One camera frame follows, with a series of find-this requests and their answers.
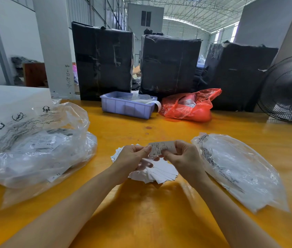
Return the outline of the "person's right forearm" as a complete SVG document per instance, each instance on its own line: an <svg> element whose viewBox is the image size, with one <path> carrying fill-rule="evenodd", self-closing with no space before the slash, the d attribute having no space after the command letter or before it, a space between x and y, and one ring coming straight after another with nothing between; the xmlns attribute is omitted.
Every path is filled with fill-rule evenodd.
<svg viewBox="0 0 292 248"><path fill-rule="evenodd" d="M205 172L192 173L185 179L205 201L231 248L281 248Z"/></svg>

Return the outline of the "purple plastic tray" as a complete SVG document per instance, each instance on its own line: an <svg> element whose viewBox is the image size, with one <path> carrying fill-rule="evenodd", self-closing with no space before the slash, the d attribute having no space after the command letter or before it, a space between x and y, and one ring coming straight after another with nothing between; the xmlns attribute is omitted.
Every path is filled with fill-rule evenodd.
<svg viewBox="0 0 292 248"><path fill-rule="evenodd" d="M103 112L115 113L140 119L149 119L156 104L146 104L157 100L156 96L113 91L100 96Z"/></svg>

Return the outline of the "person's right hand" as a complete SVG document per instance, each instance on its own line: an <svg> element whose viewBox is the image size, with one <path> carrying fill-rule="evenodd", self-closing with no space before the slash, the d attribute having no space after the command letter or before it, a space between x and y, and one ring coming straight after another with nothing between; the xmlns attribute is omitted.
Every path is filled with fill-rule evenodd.
<svg viewBox="0 0 292 248"><path fill-rule="evenodd" d="M192 186L210 181L206 174L200 154L193 144L182 140L174 141L177 150L177 161L173 166L179 174Z"/></svg>

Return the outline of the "white paper tag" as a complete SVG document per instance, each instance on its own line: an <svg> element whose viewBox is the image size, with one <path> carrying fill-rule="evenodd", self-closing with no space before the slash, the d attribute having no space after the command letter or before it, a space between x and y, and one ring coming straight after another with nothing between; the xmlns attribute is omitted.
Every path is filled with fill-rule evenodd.
<svg viewBox="0 0 292 248"><path fill-rule="evenodd" d="M149 154L150 157L160 156L162 150L168 150L169 152L176 154L177 150L174 144L174 141L160 141L160 142L151 142L149 145L152 147Z"/></svg>

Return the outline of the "pile of clear plastic bags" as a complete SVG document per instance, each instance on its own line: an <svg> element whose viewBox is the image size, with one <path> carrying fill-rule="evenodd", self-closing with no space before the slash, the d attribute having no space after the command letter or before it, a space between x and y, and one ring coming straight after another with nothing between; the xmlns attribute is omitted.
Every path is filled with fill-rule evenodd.
<svg viewBox="0 0 292 248"><path fill-rule="evenodd" d="M0 120L1 209L36 197L94 157L86 110L71 102L30 108Z"/></svg>

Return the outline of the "red plastic bag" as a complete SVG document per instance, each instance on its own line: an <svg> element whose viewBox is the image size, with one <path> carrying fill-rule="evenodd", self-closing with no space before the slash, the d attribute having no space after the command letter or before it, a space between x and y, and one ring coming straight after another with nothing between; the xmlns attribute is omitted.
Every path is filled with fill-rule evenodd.
<svg viewBox="0 0 292 248"><path fill-rule="evenodd" d="M212 119L212 101L221 93L221 89L214 88L170 95L162 99L159 114L172 119L209 122Z"/></svg>

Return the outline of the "black standing fan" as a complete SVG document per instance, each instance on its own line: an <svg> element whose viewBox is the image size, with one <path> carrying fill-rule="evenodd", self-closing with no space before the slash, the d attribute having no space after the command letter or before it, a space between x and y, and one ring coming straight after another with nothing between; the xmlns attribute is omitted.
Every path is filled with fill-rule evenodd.
<svg viewBox="0 0 292 248"><path fill-rule="evenodd" d="M276 120L292 122L292 57L266 71L257 105Z"/></svg>

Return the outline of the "wide black wrapped bale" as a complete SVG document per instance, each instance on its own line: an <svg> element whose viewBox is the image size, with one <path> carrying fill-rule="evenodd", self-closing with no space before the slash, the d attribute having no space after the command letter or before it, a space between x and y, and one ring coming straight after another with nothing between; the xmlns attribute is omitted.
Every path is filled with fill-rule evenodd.
<svg viewBox="0 0 292 248"><path fill-rule="evenodd" d="M202 79L207 88L222 93L212 101L213 110L253 112L265 72L278 53L265 45L242 45L229 41L211 44Z"/></svg>

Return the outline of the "pile of white tags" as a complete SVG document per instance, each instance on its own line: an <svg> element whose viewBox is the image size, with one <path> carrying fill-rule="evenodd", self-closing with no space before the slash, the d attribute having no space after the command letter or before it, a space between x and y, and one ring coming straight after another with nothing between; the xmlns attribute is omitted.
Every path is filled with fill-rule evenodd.
<svg viewBox="0 0 292 248"><path fill-rule="evenodd" d="M151 158L151 162L153 163L152 168L133 171L128 175L128 178L144 183L156 182L157 184L162 184L166 181L174 181L177 178L178 171L172 164L168 163L163 158L160 158L158 161L154 160L155 157L150 157L149 159Z"/></svg>

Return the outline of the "tall black wrapped bale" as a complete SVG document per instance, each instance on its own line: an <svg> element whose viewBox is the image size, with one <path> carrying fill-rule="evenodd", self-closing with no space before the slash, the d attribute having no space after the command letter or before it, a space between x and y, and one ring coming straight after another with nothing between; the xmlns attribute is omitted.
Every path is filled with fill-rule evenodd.
<svg viewBox="0 0 292 248"><path fill-rule="evenodd" d="M81 100L131 92L135 35L132 31L71 23Z"/></svg>

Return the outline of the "person's left hand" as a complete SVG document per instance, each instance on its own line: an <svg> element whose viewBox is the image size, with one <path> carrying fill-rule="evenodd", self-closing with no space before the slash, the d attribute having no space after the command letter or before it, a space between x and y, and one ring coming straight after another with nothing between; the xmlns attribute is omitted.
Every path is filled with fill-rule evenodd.
<svg viewBox="0 0 292 248"><path fill-rule="evenodd" d="M133 163L133 145L124 146L114 163L110 166L115 184L122 184L133 171L152 168L153 163L151 160L152 158L148 158L146 162Z"/></svg>

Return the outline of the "brown wooden cabinet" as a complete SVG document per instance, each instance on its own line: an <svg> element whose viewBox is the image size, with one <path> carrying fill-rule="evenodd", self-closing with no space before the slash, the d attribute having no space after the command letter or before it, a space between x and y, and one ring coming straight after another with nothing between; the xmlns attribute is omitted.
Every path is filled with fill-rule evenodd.
<svg viewBox="0 0 292 248"><path fill-rule="evenodd" d="M26 87L49 87L44 62L24 63L23 75Z"/></svg>

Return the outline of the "white label strip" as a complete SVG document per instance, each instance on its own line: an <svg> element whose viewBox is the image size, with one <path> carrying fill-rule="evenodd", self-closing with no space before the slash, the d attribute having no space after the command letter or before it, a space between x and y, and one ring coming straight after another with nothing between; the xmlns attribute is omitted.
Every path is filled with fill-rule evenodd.
<svg viewBox="0 0 292 248"><path fill-rule="evenodd" d="M157 107L158 107L158 113L160 113L161 108L162 108L162 105L161 105L161 103L159 101L157 101L157 100L151 100L151 101L147 102L146 104L156 104Z"/></svg>

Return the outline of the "white foam box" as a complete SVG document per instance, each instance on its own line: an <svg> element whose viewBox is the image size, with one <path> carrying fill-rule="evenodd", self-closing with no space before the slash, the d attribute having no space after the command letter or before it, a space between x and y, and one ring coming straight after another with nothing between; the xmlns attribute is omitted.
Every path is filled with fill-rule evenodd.
<svg viewBox="0 0 292 248"><path fill-rule="evenodd" d="M6 118L20 121L32 108L40 109L41 113L53 108L48 88L0 85L0 129Z"/></svg>

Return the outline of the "medium black wrapped bale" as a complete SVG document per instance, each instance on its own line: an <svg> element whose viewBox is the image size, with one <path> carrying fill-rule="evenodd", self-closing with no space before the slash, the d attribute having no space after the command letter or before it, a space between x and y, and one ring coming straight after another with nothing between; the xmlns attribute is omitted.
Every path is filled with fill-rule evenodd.
<svg viewBox="0 0 292 248"><path fill-rule="evenodd" d="M140 92L158 98L194 92L197 84L193 79L201 44L201 39L144 35L141 44Z"/></svg>

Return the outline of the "flat clear plastic bags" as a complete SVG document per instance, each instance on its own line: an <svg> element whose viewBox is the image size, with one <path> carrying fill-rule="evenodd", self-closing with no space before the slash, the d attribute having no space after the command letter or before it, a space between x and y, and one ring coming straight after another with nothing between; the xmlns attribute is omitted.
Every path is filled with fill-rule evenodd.
<svg viewBox="0 0 292 248"><path fill-rule="evenodd" d="M267 205L290 212L279 173L250 146L214 133L200 133L191 143L197 147L205 171L252 213Z"/></svg>

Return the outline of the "person's left forearm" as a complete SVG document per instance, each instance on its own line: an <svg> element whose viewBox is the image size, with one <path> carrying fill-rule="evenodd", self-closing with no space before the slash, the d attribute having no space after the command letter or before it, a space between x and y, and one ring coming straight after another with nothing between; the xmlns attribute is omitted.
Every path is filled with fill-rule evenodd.
<svg viewBox="0 0 292 248"><path fill-rule="evenodd" d="M129 171L115 165L37 217L0 248L68 248L109 192Z"/></svg>

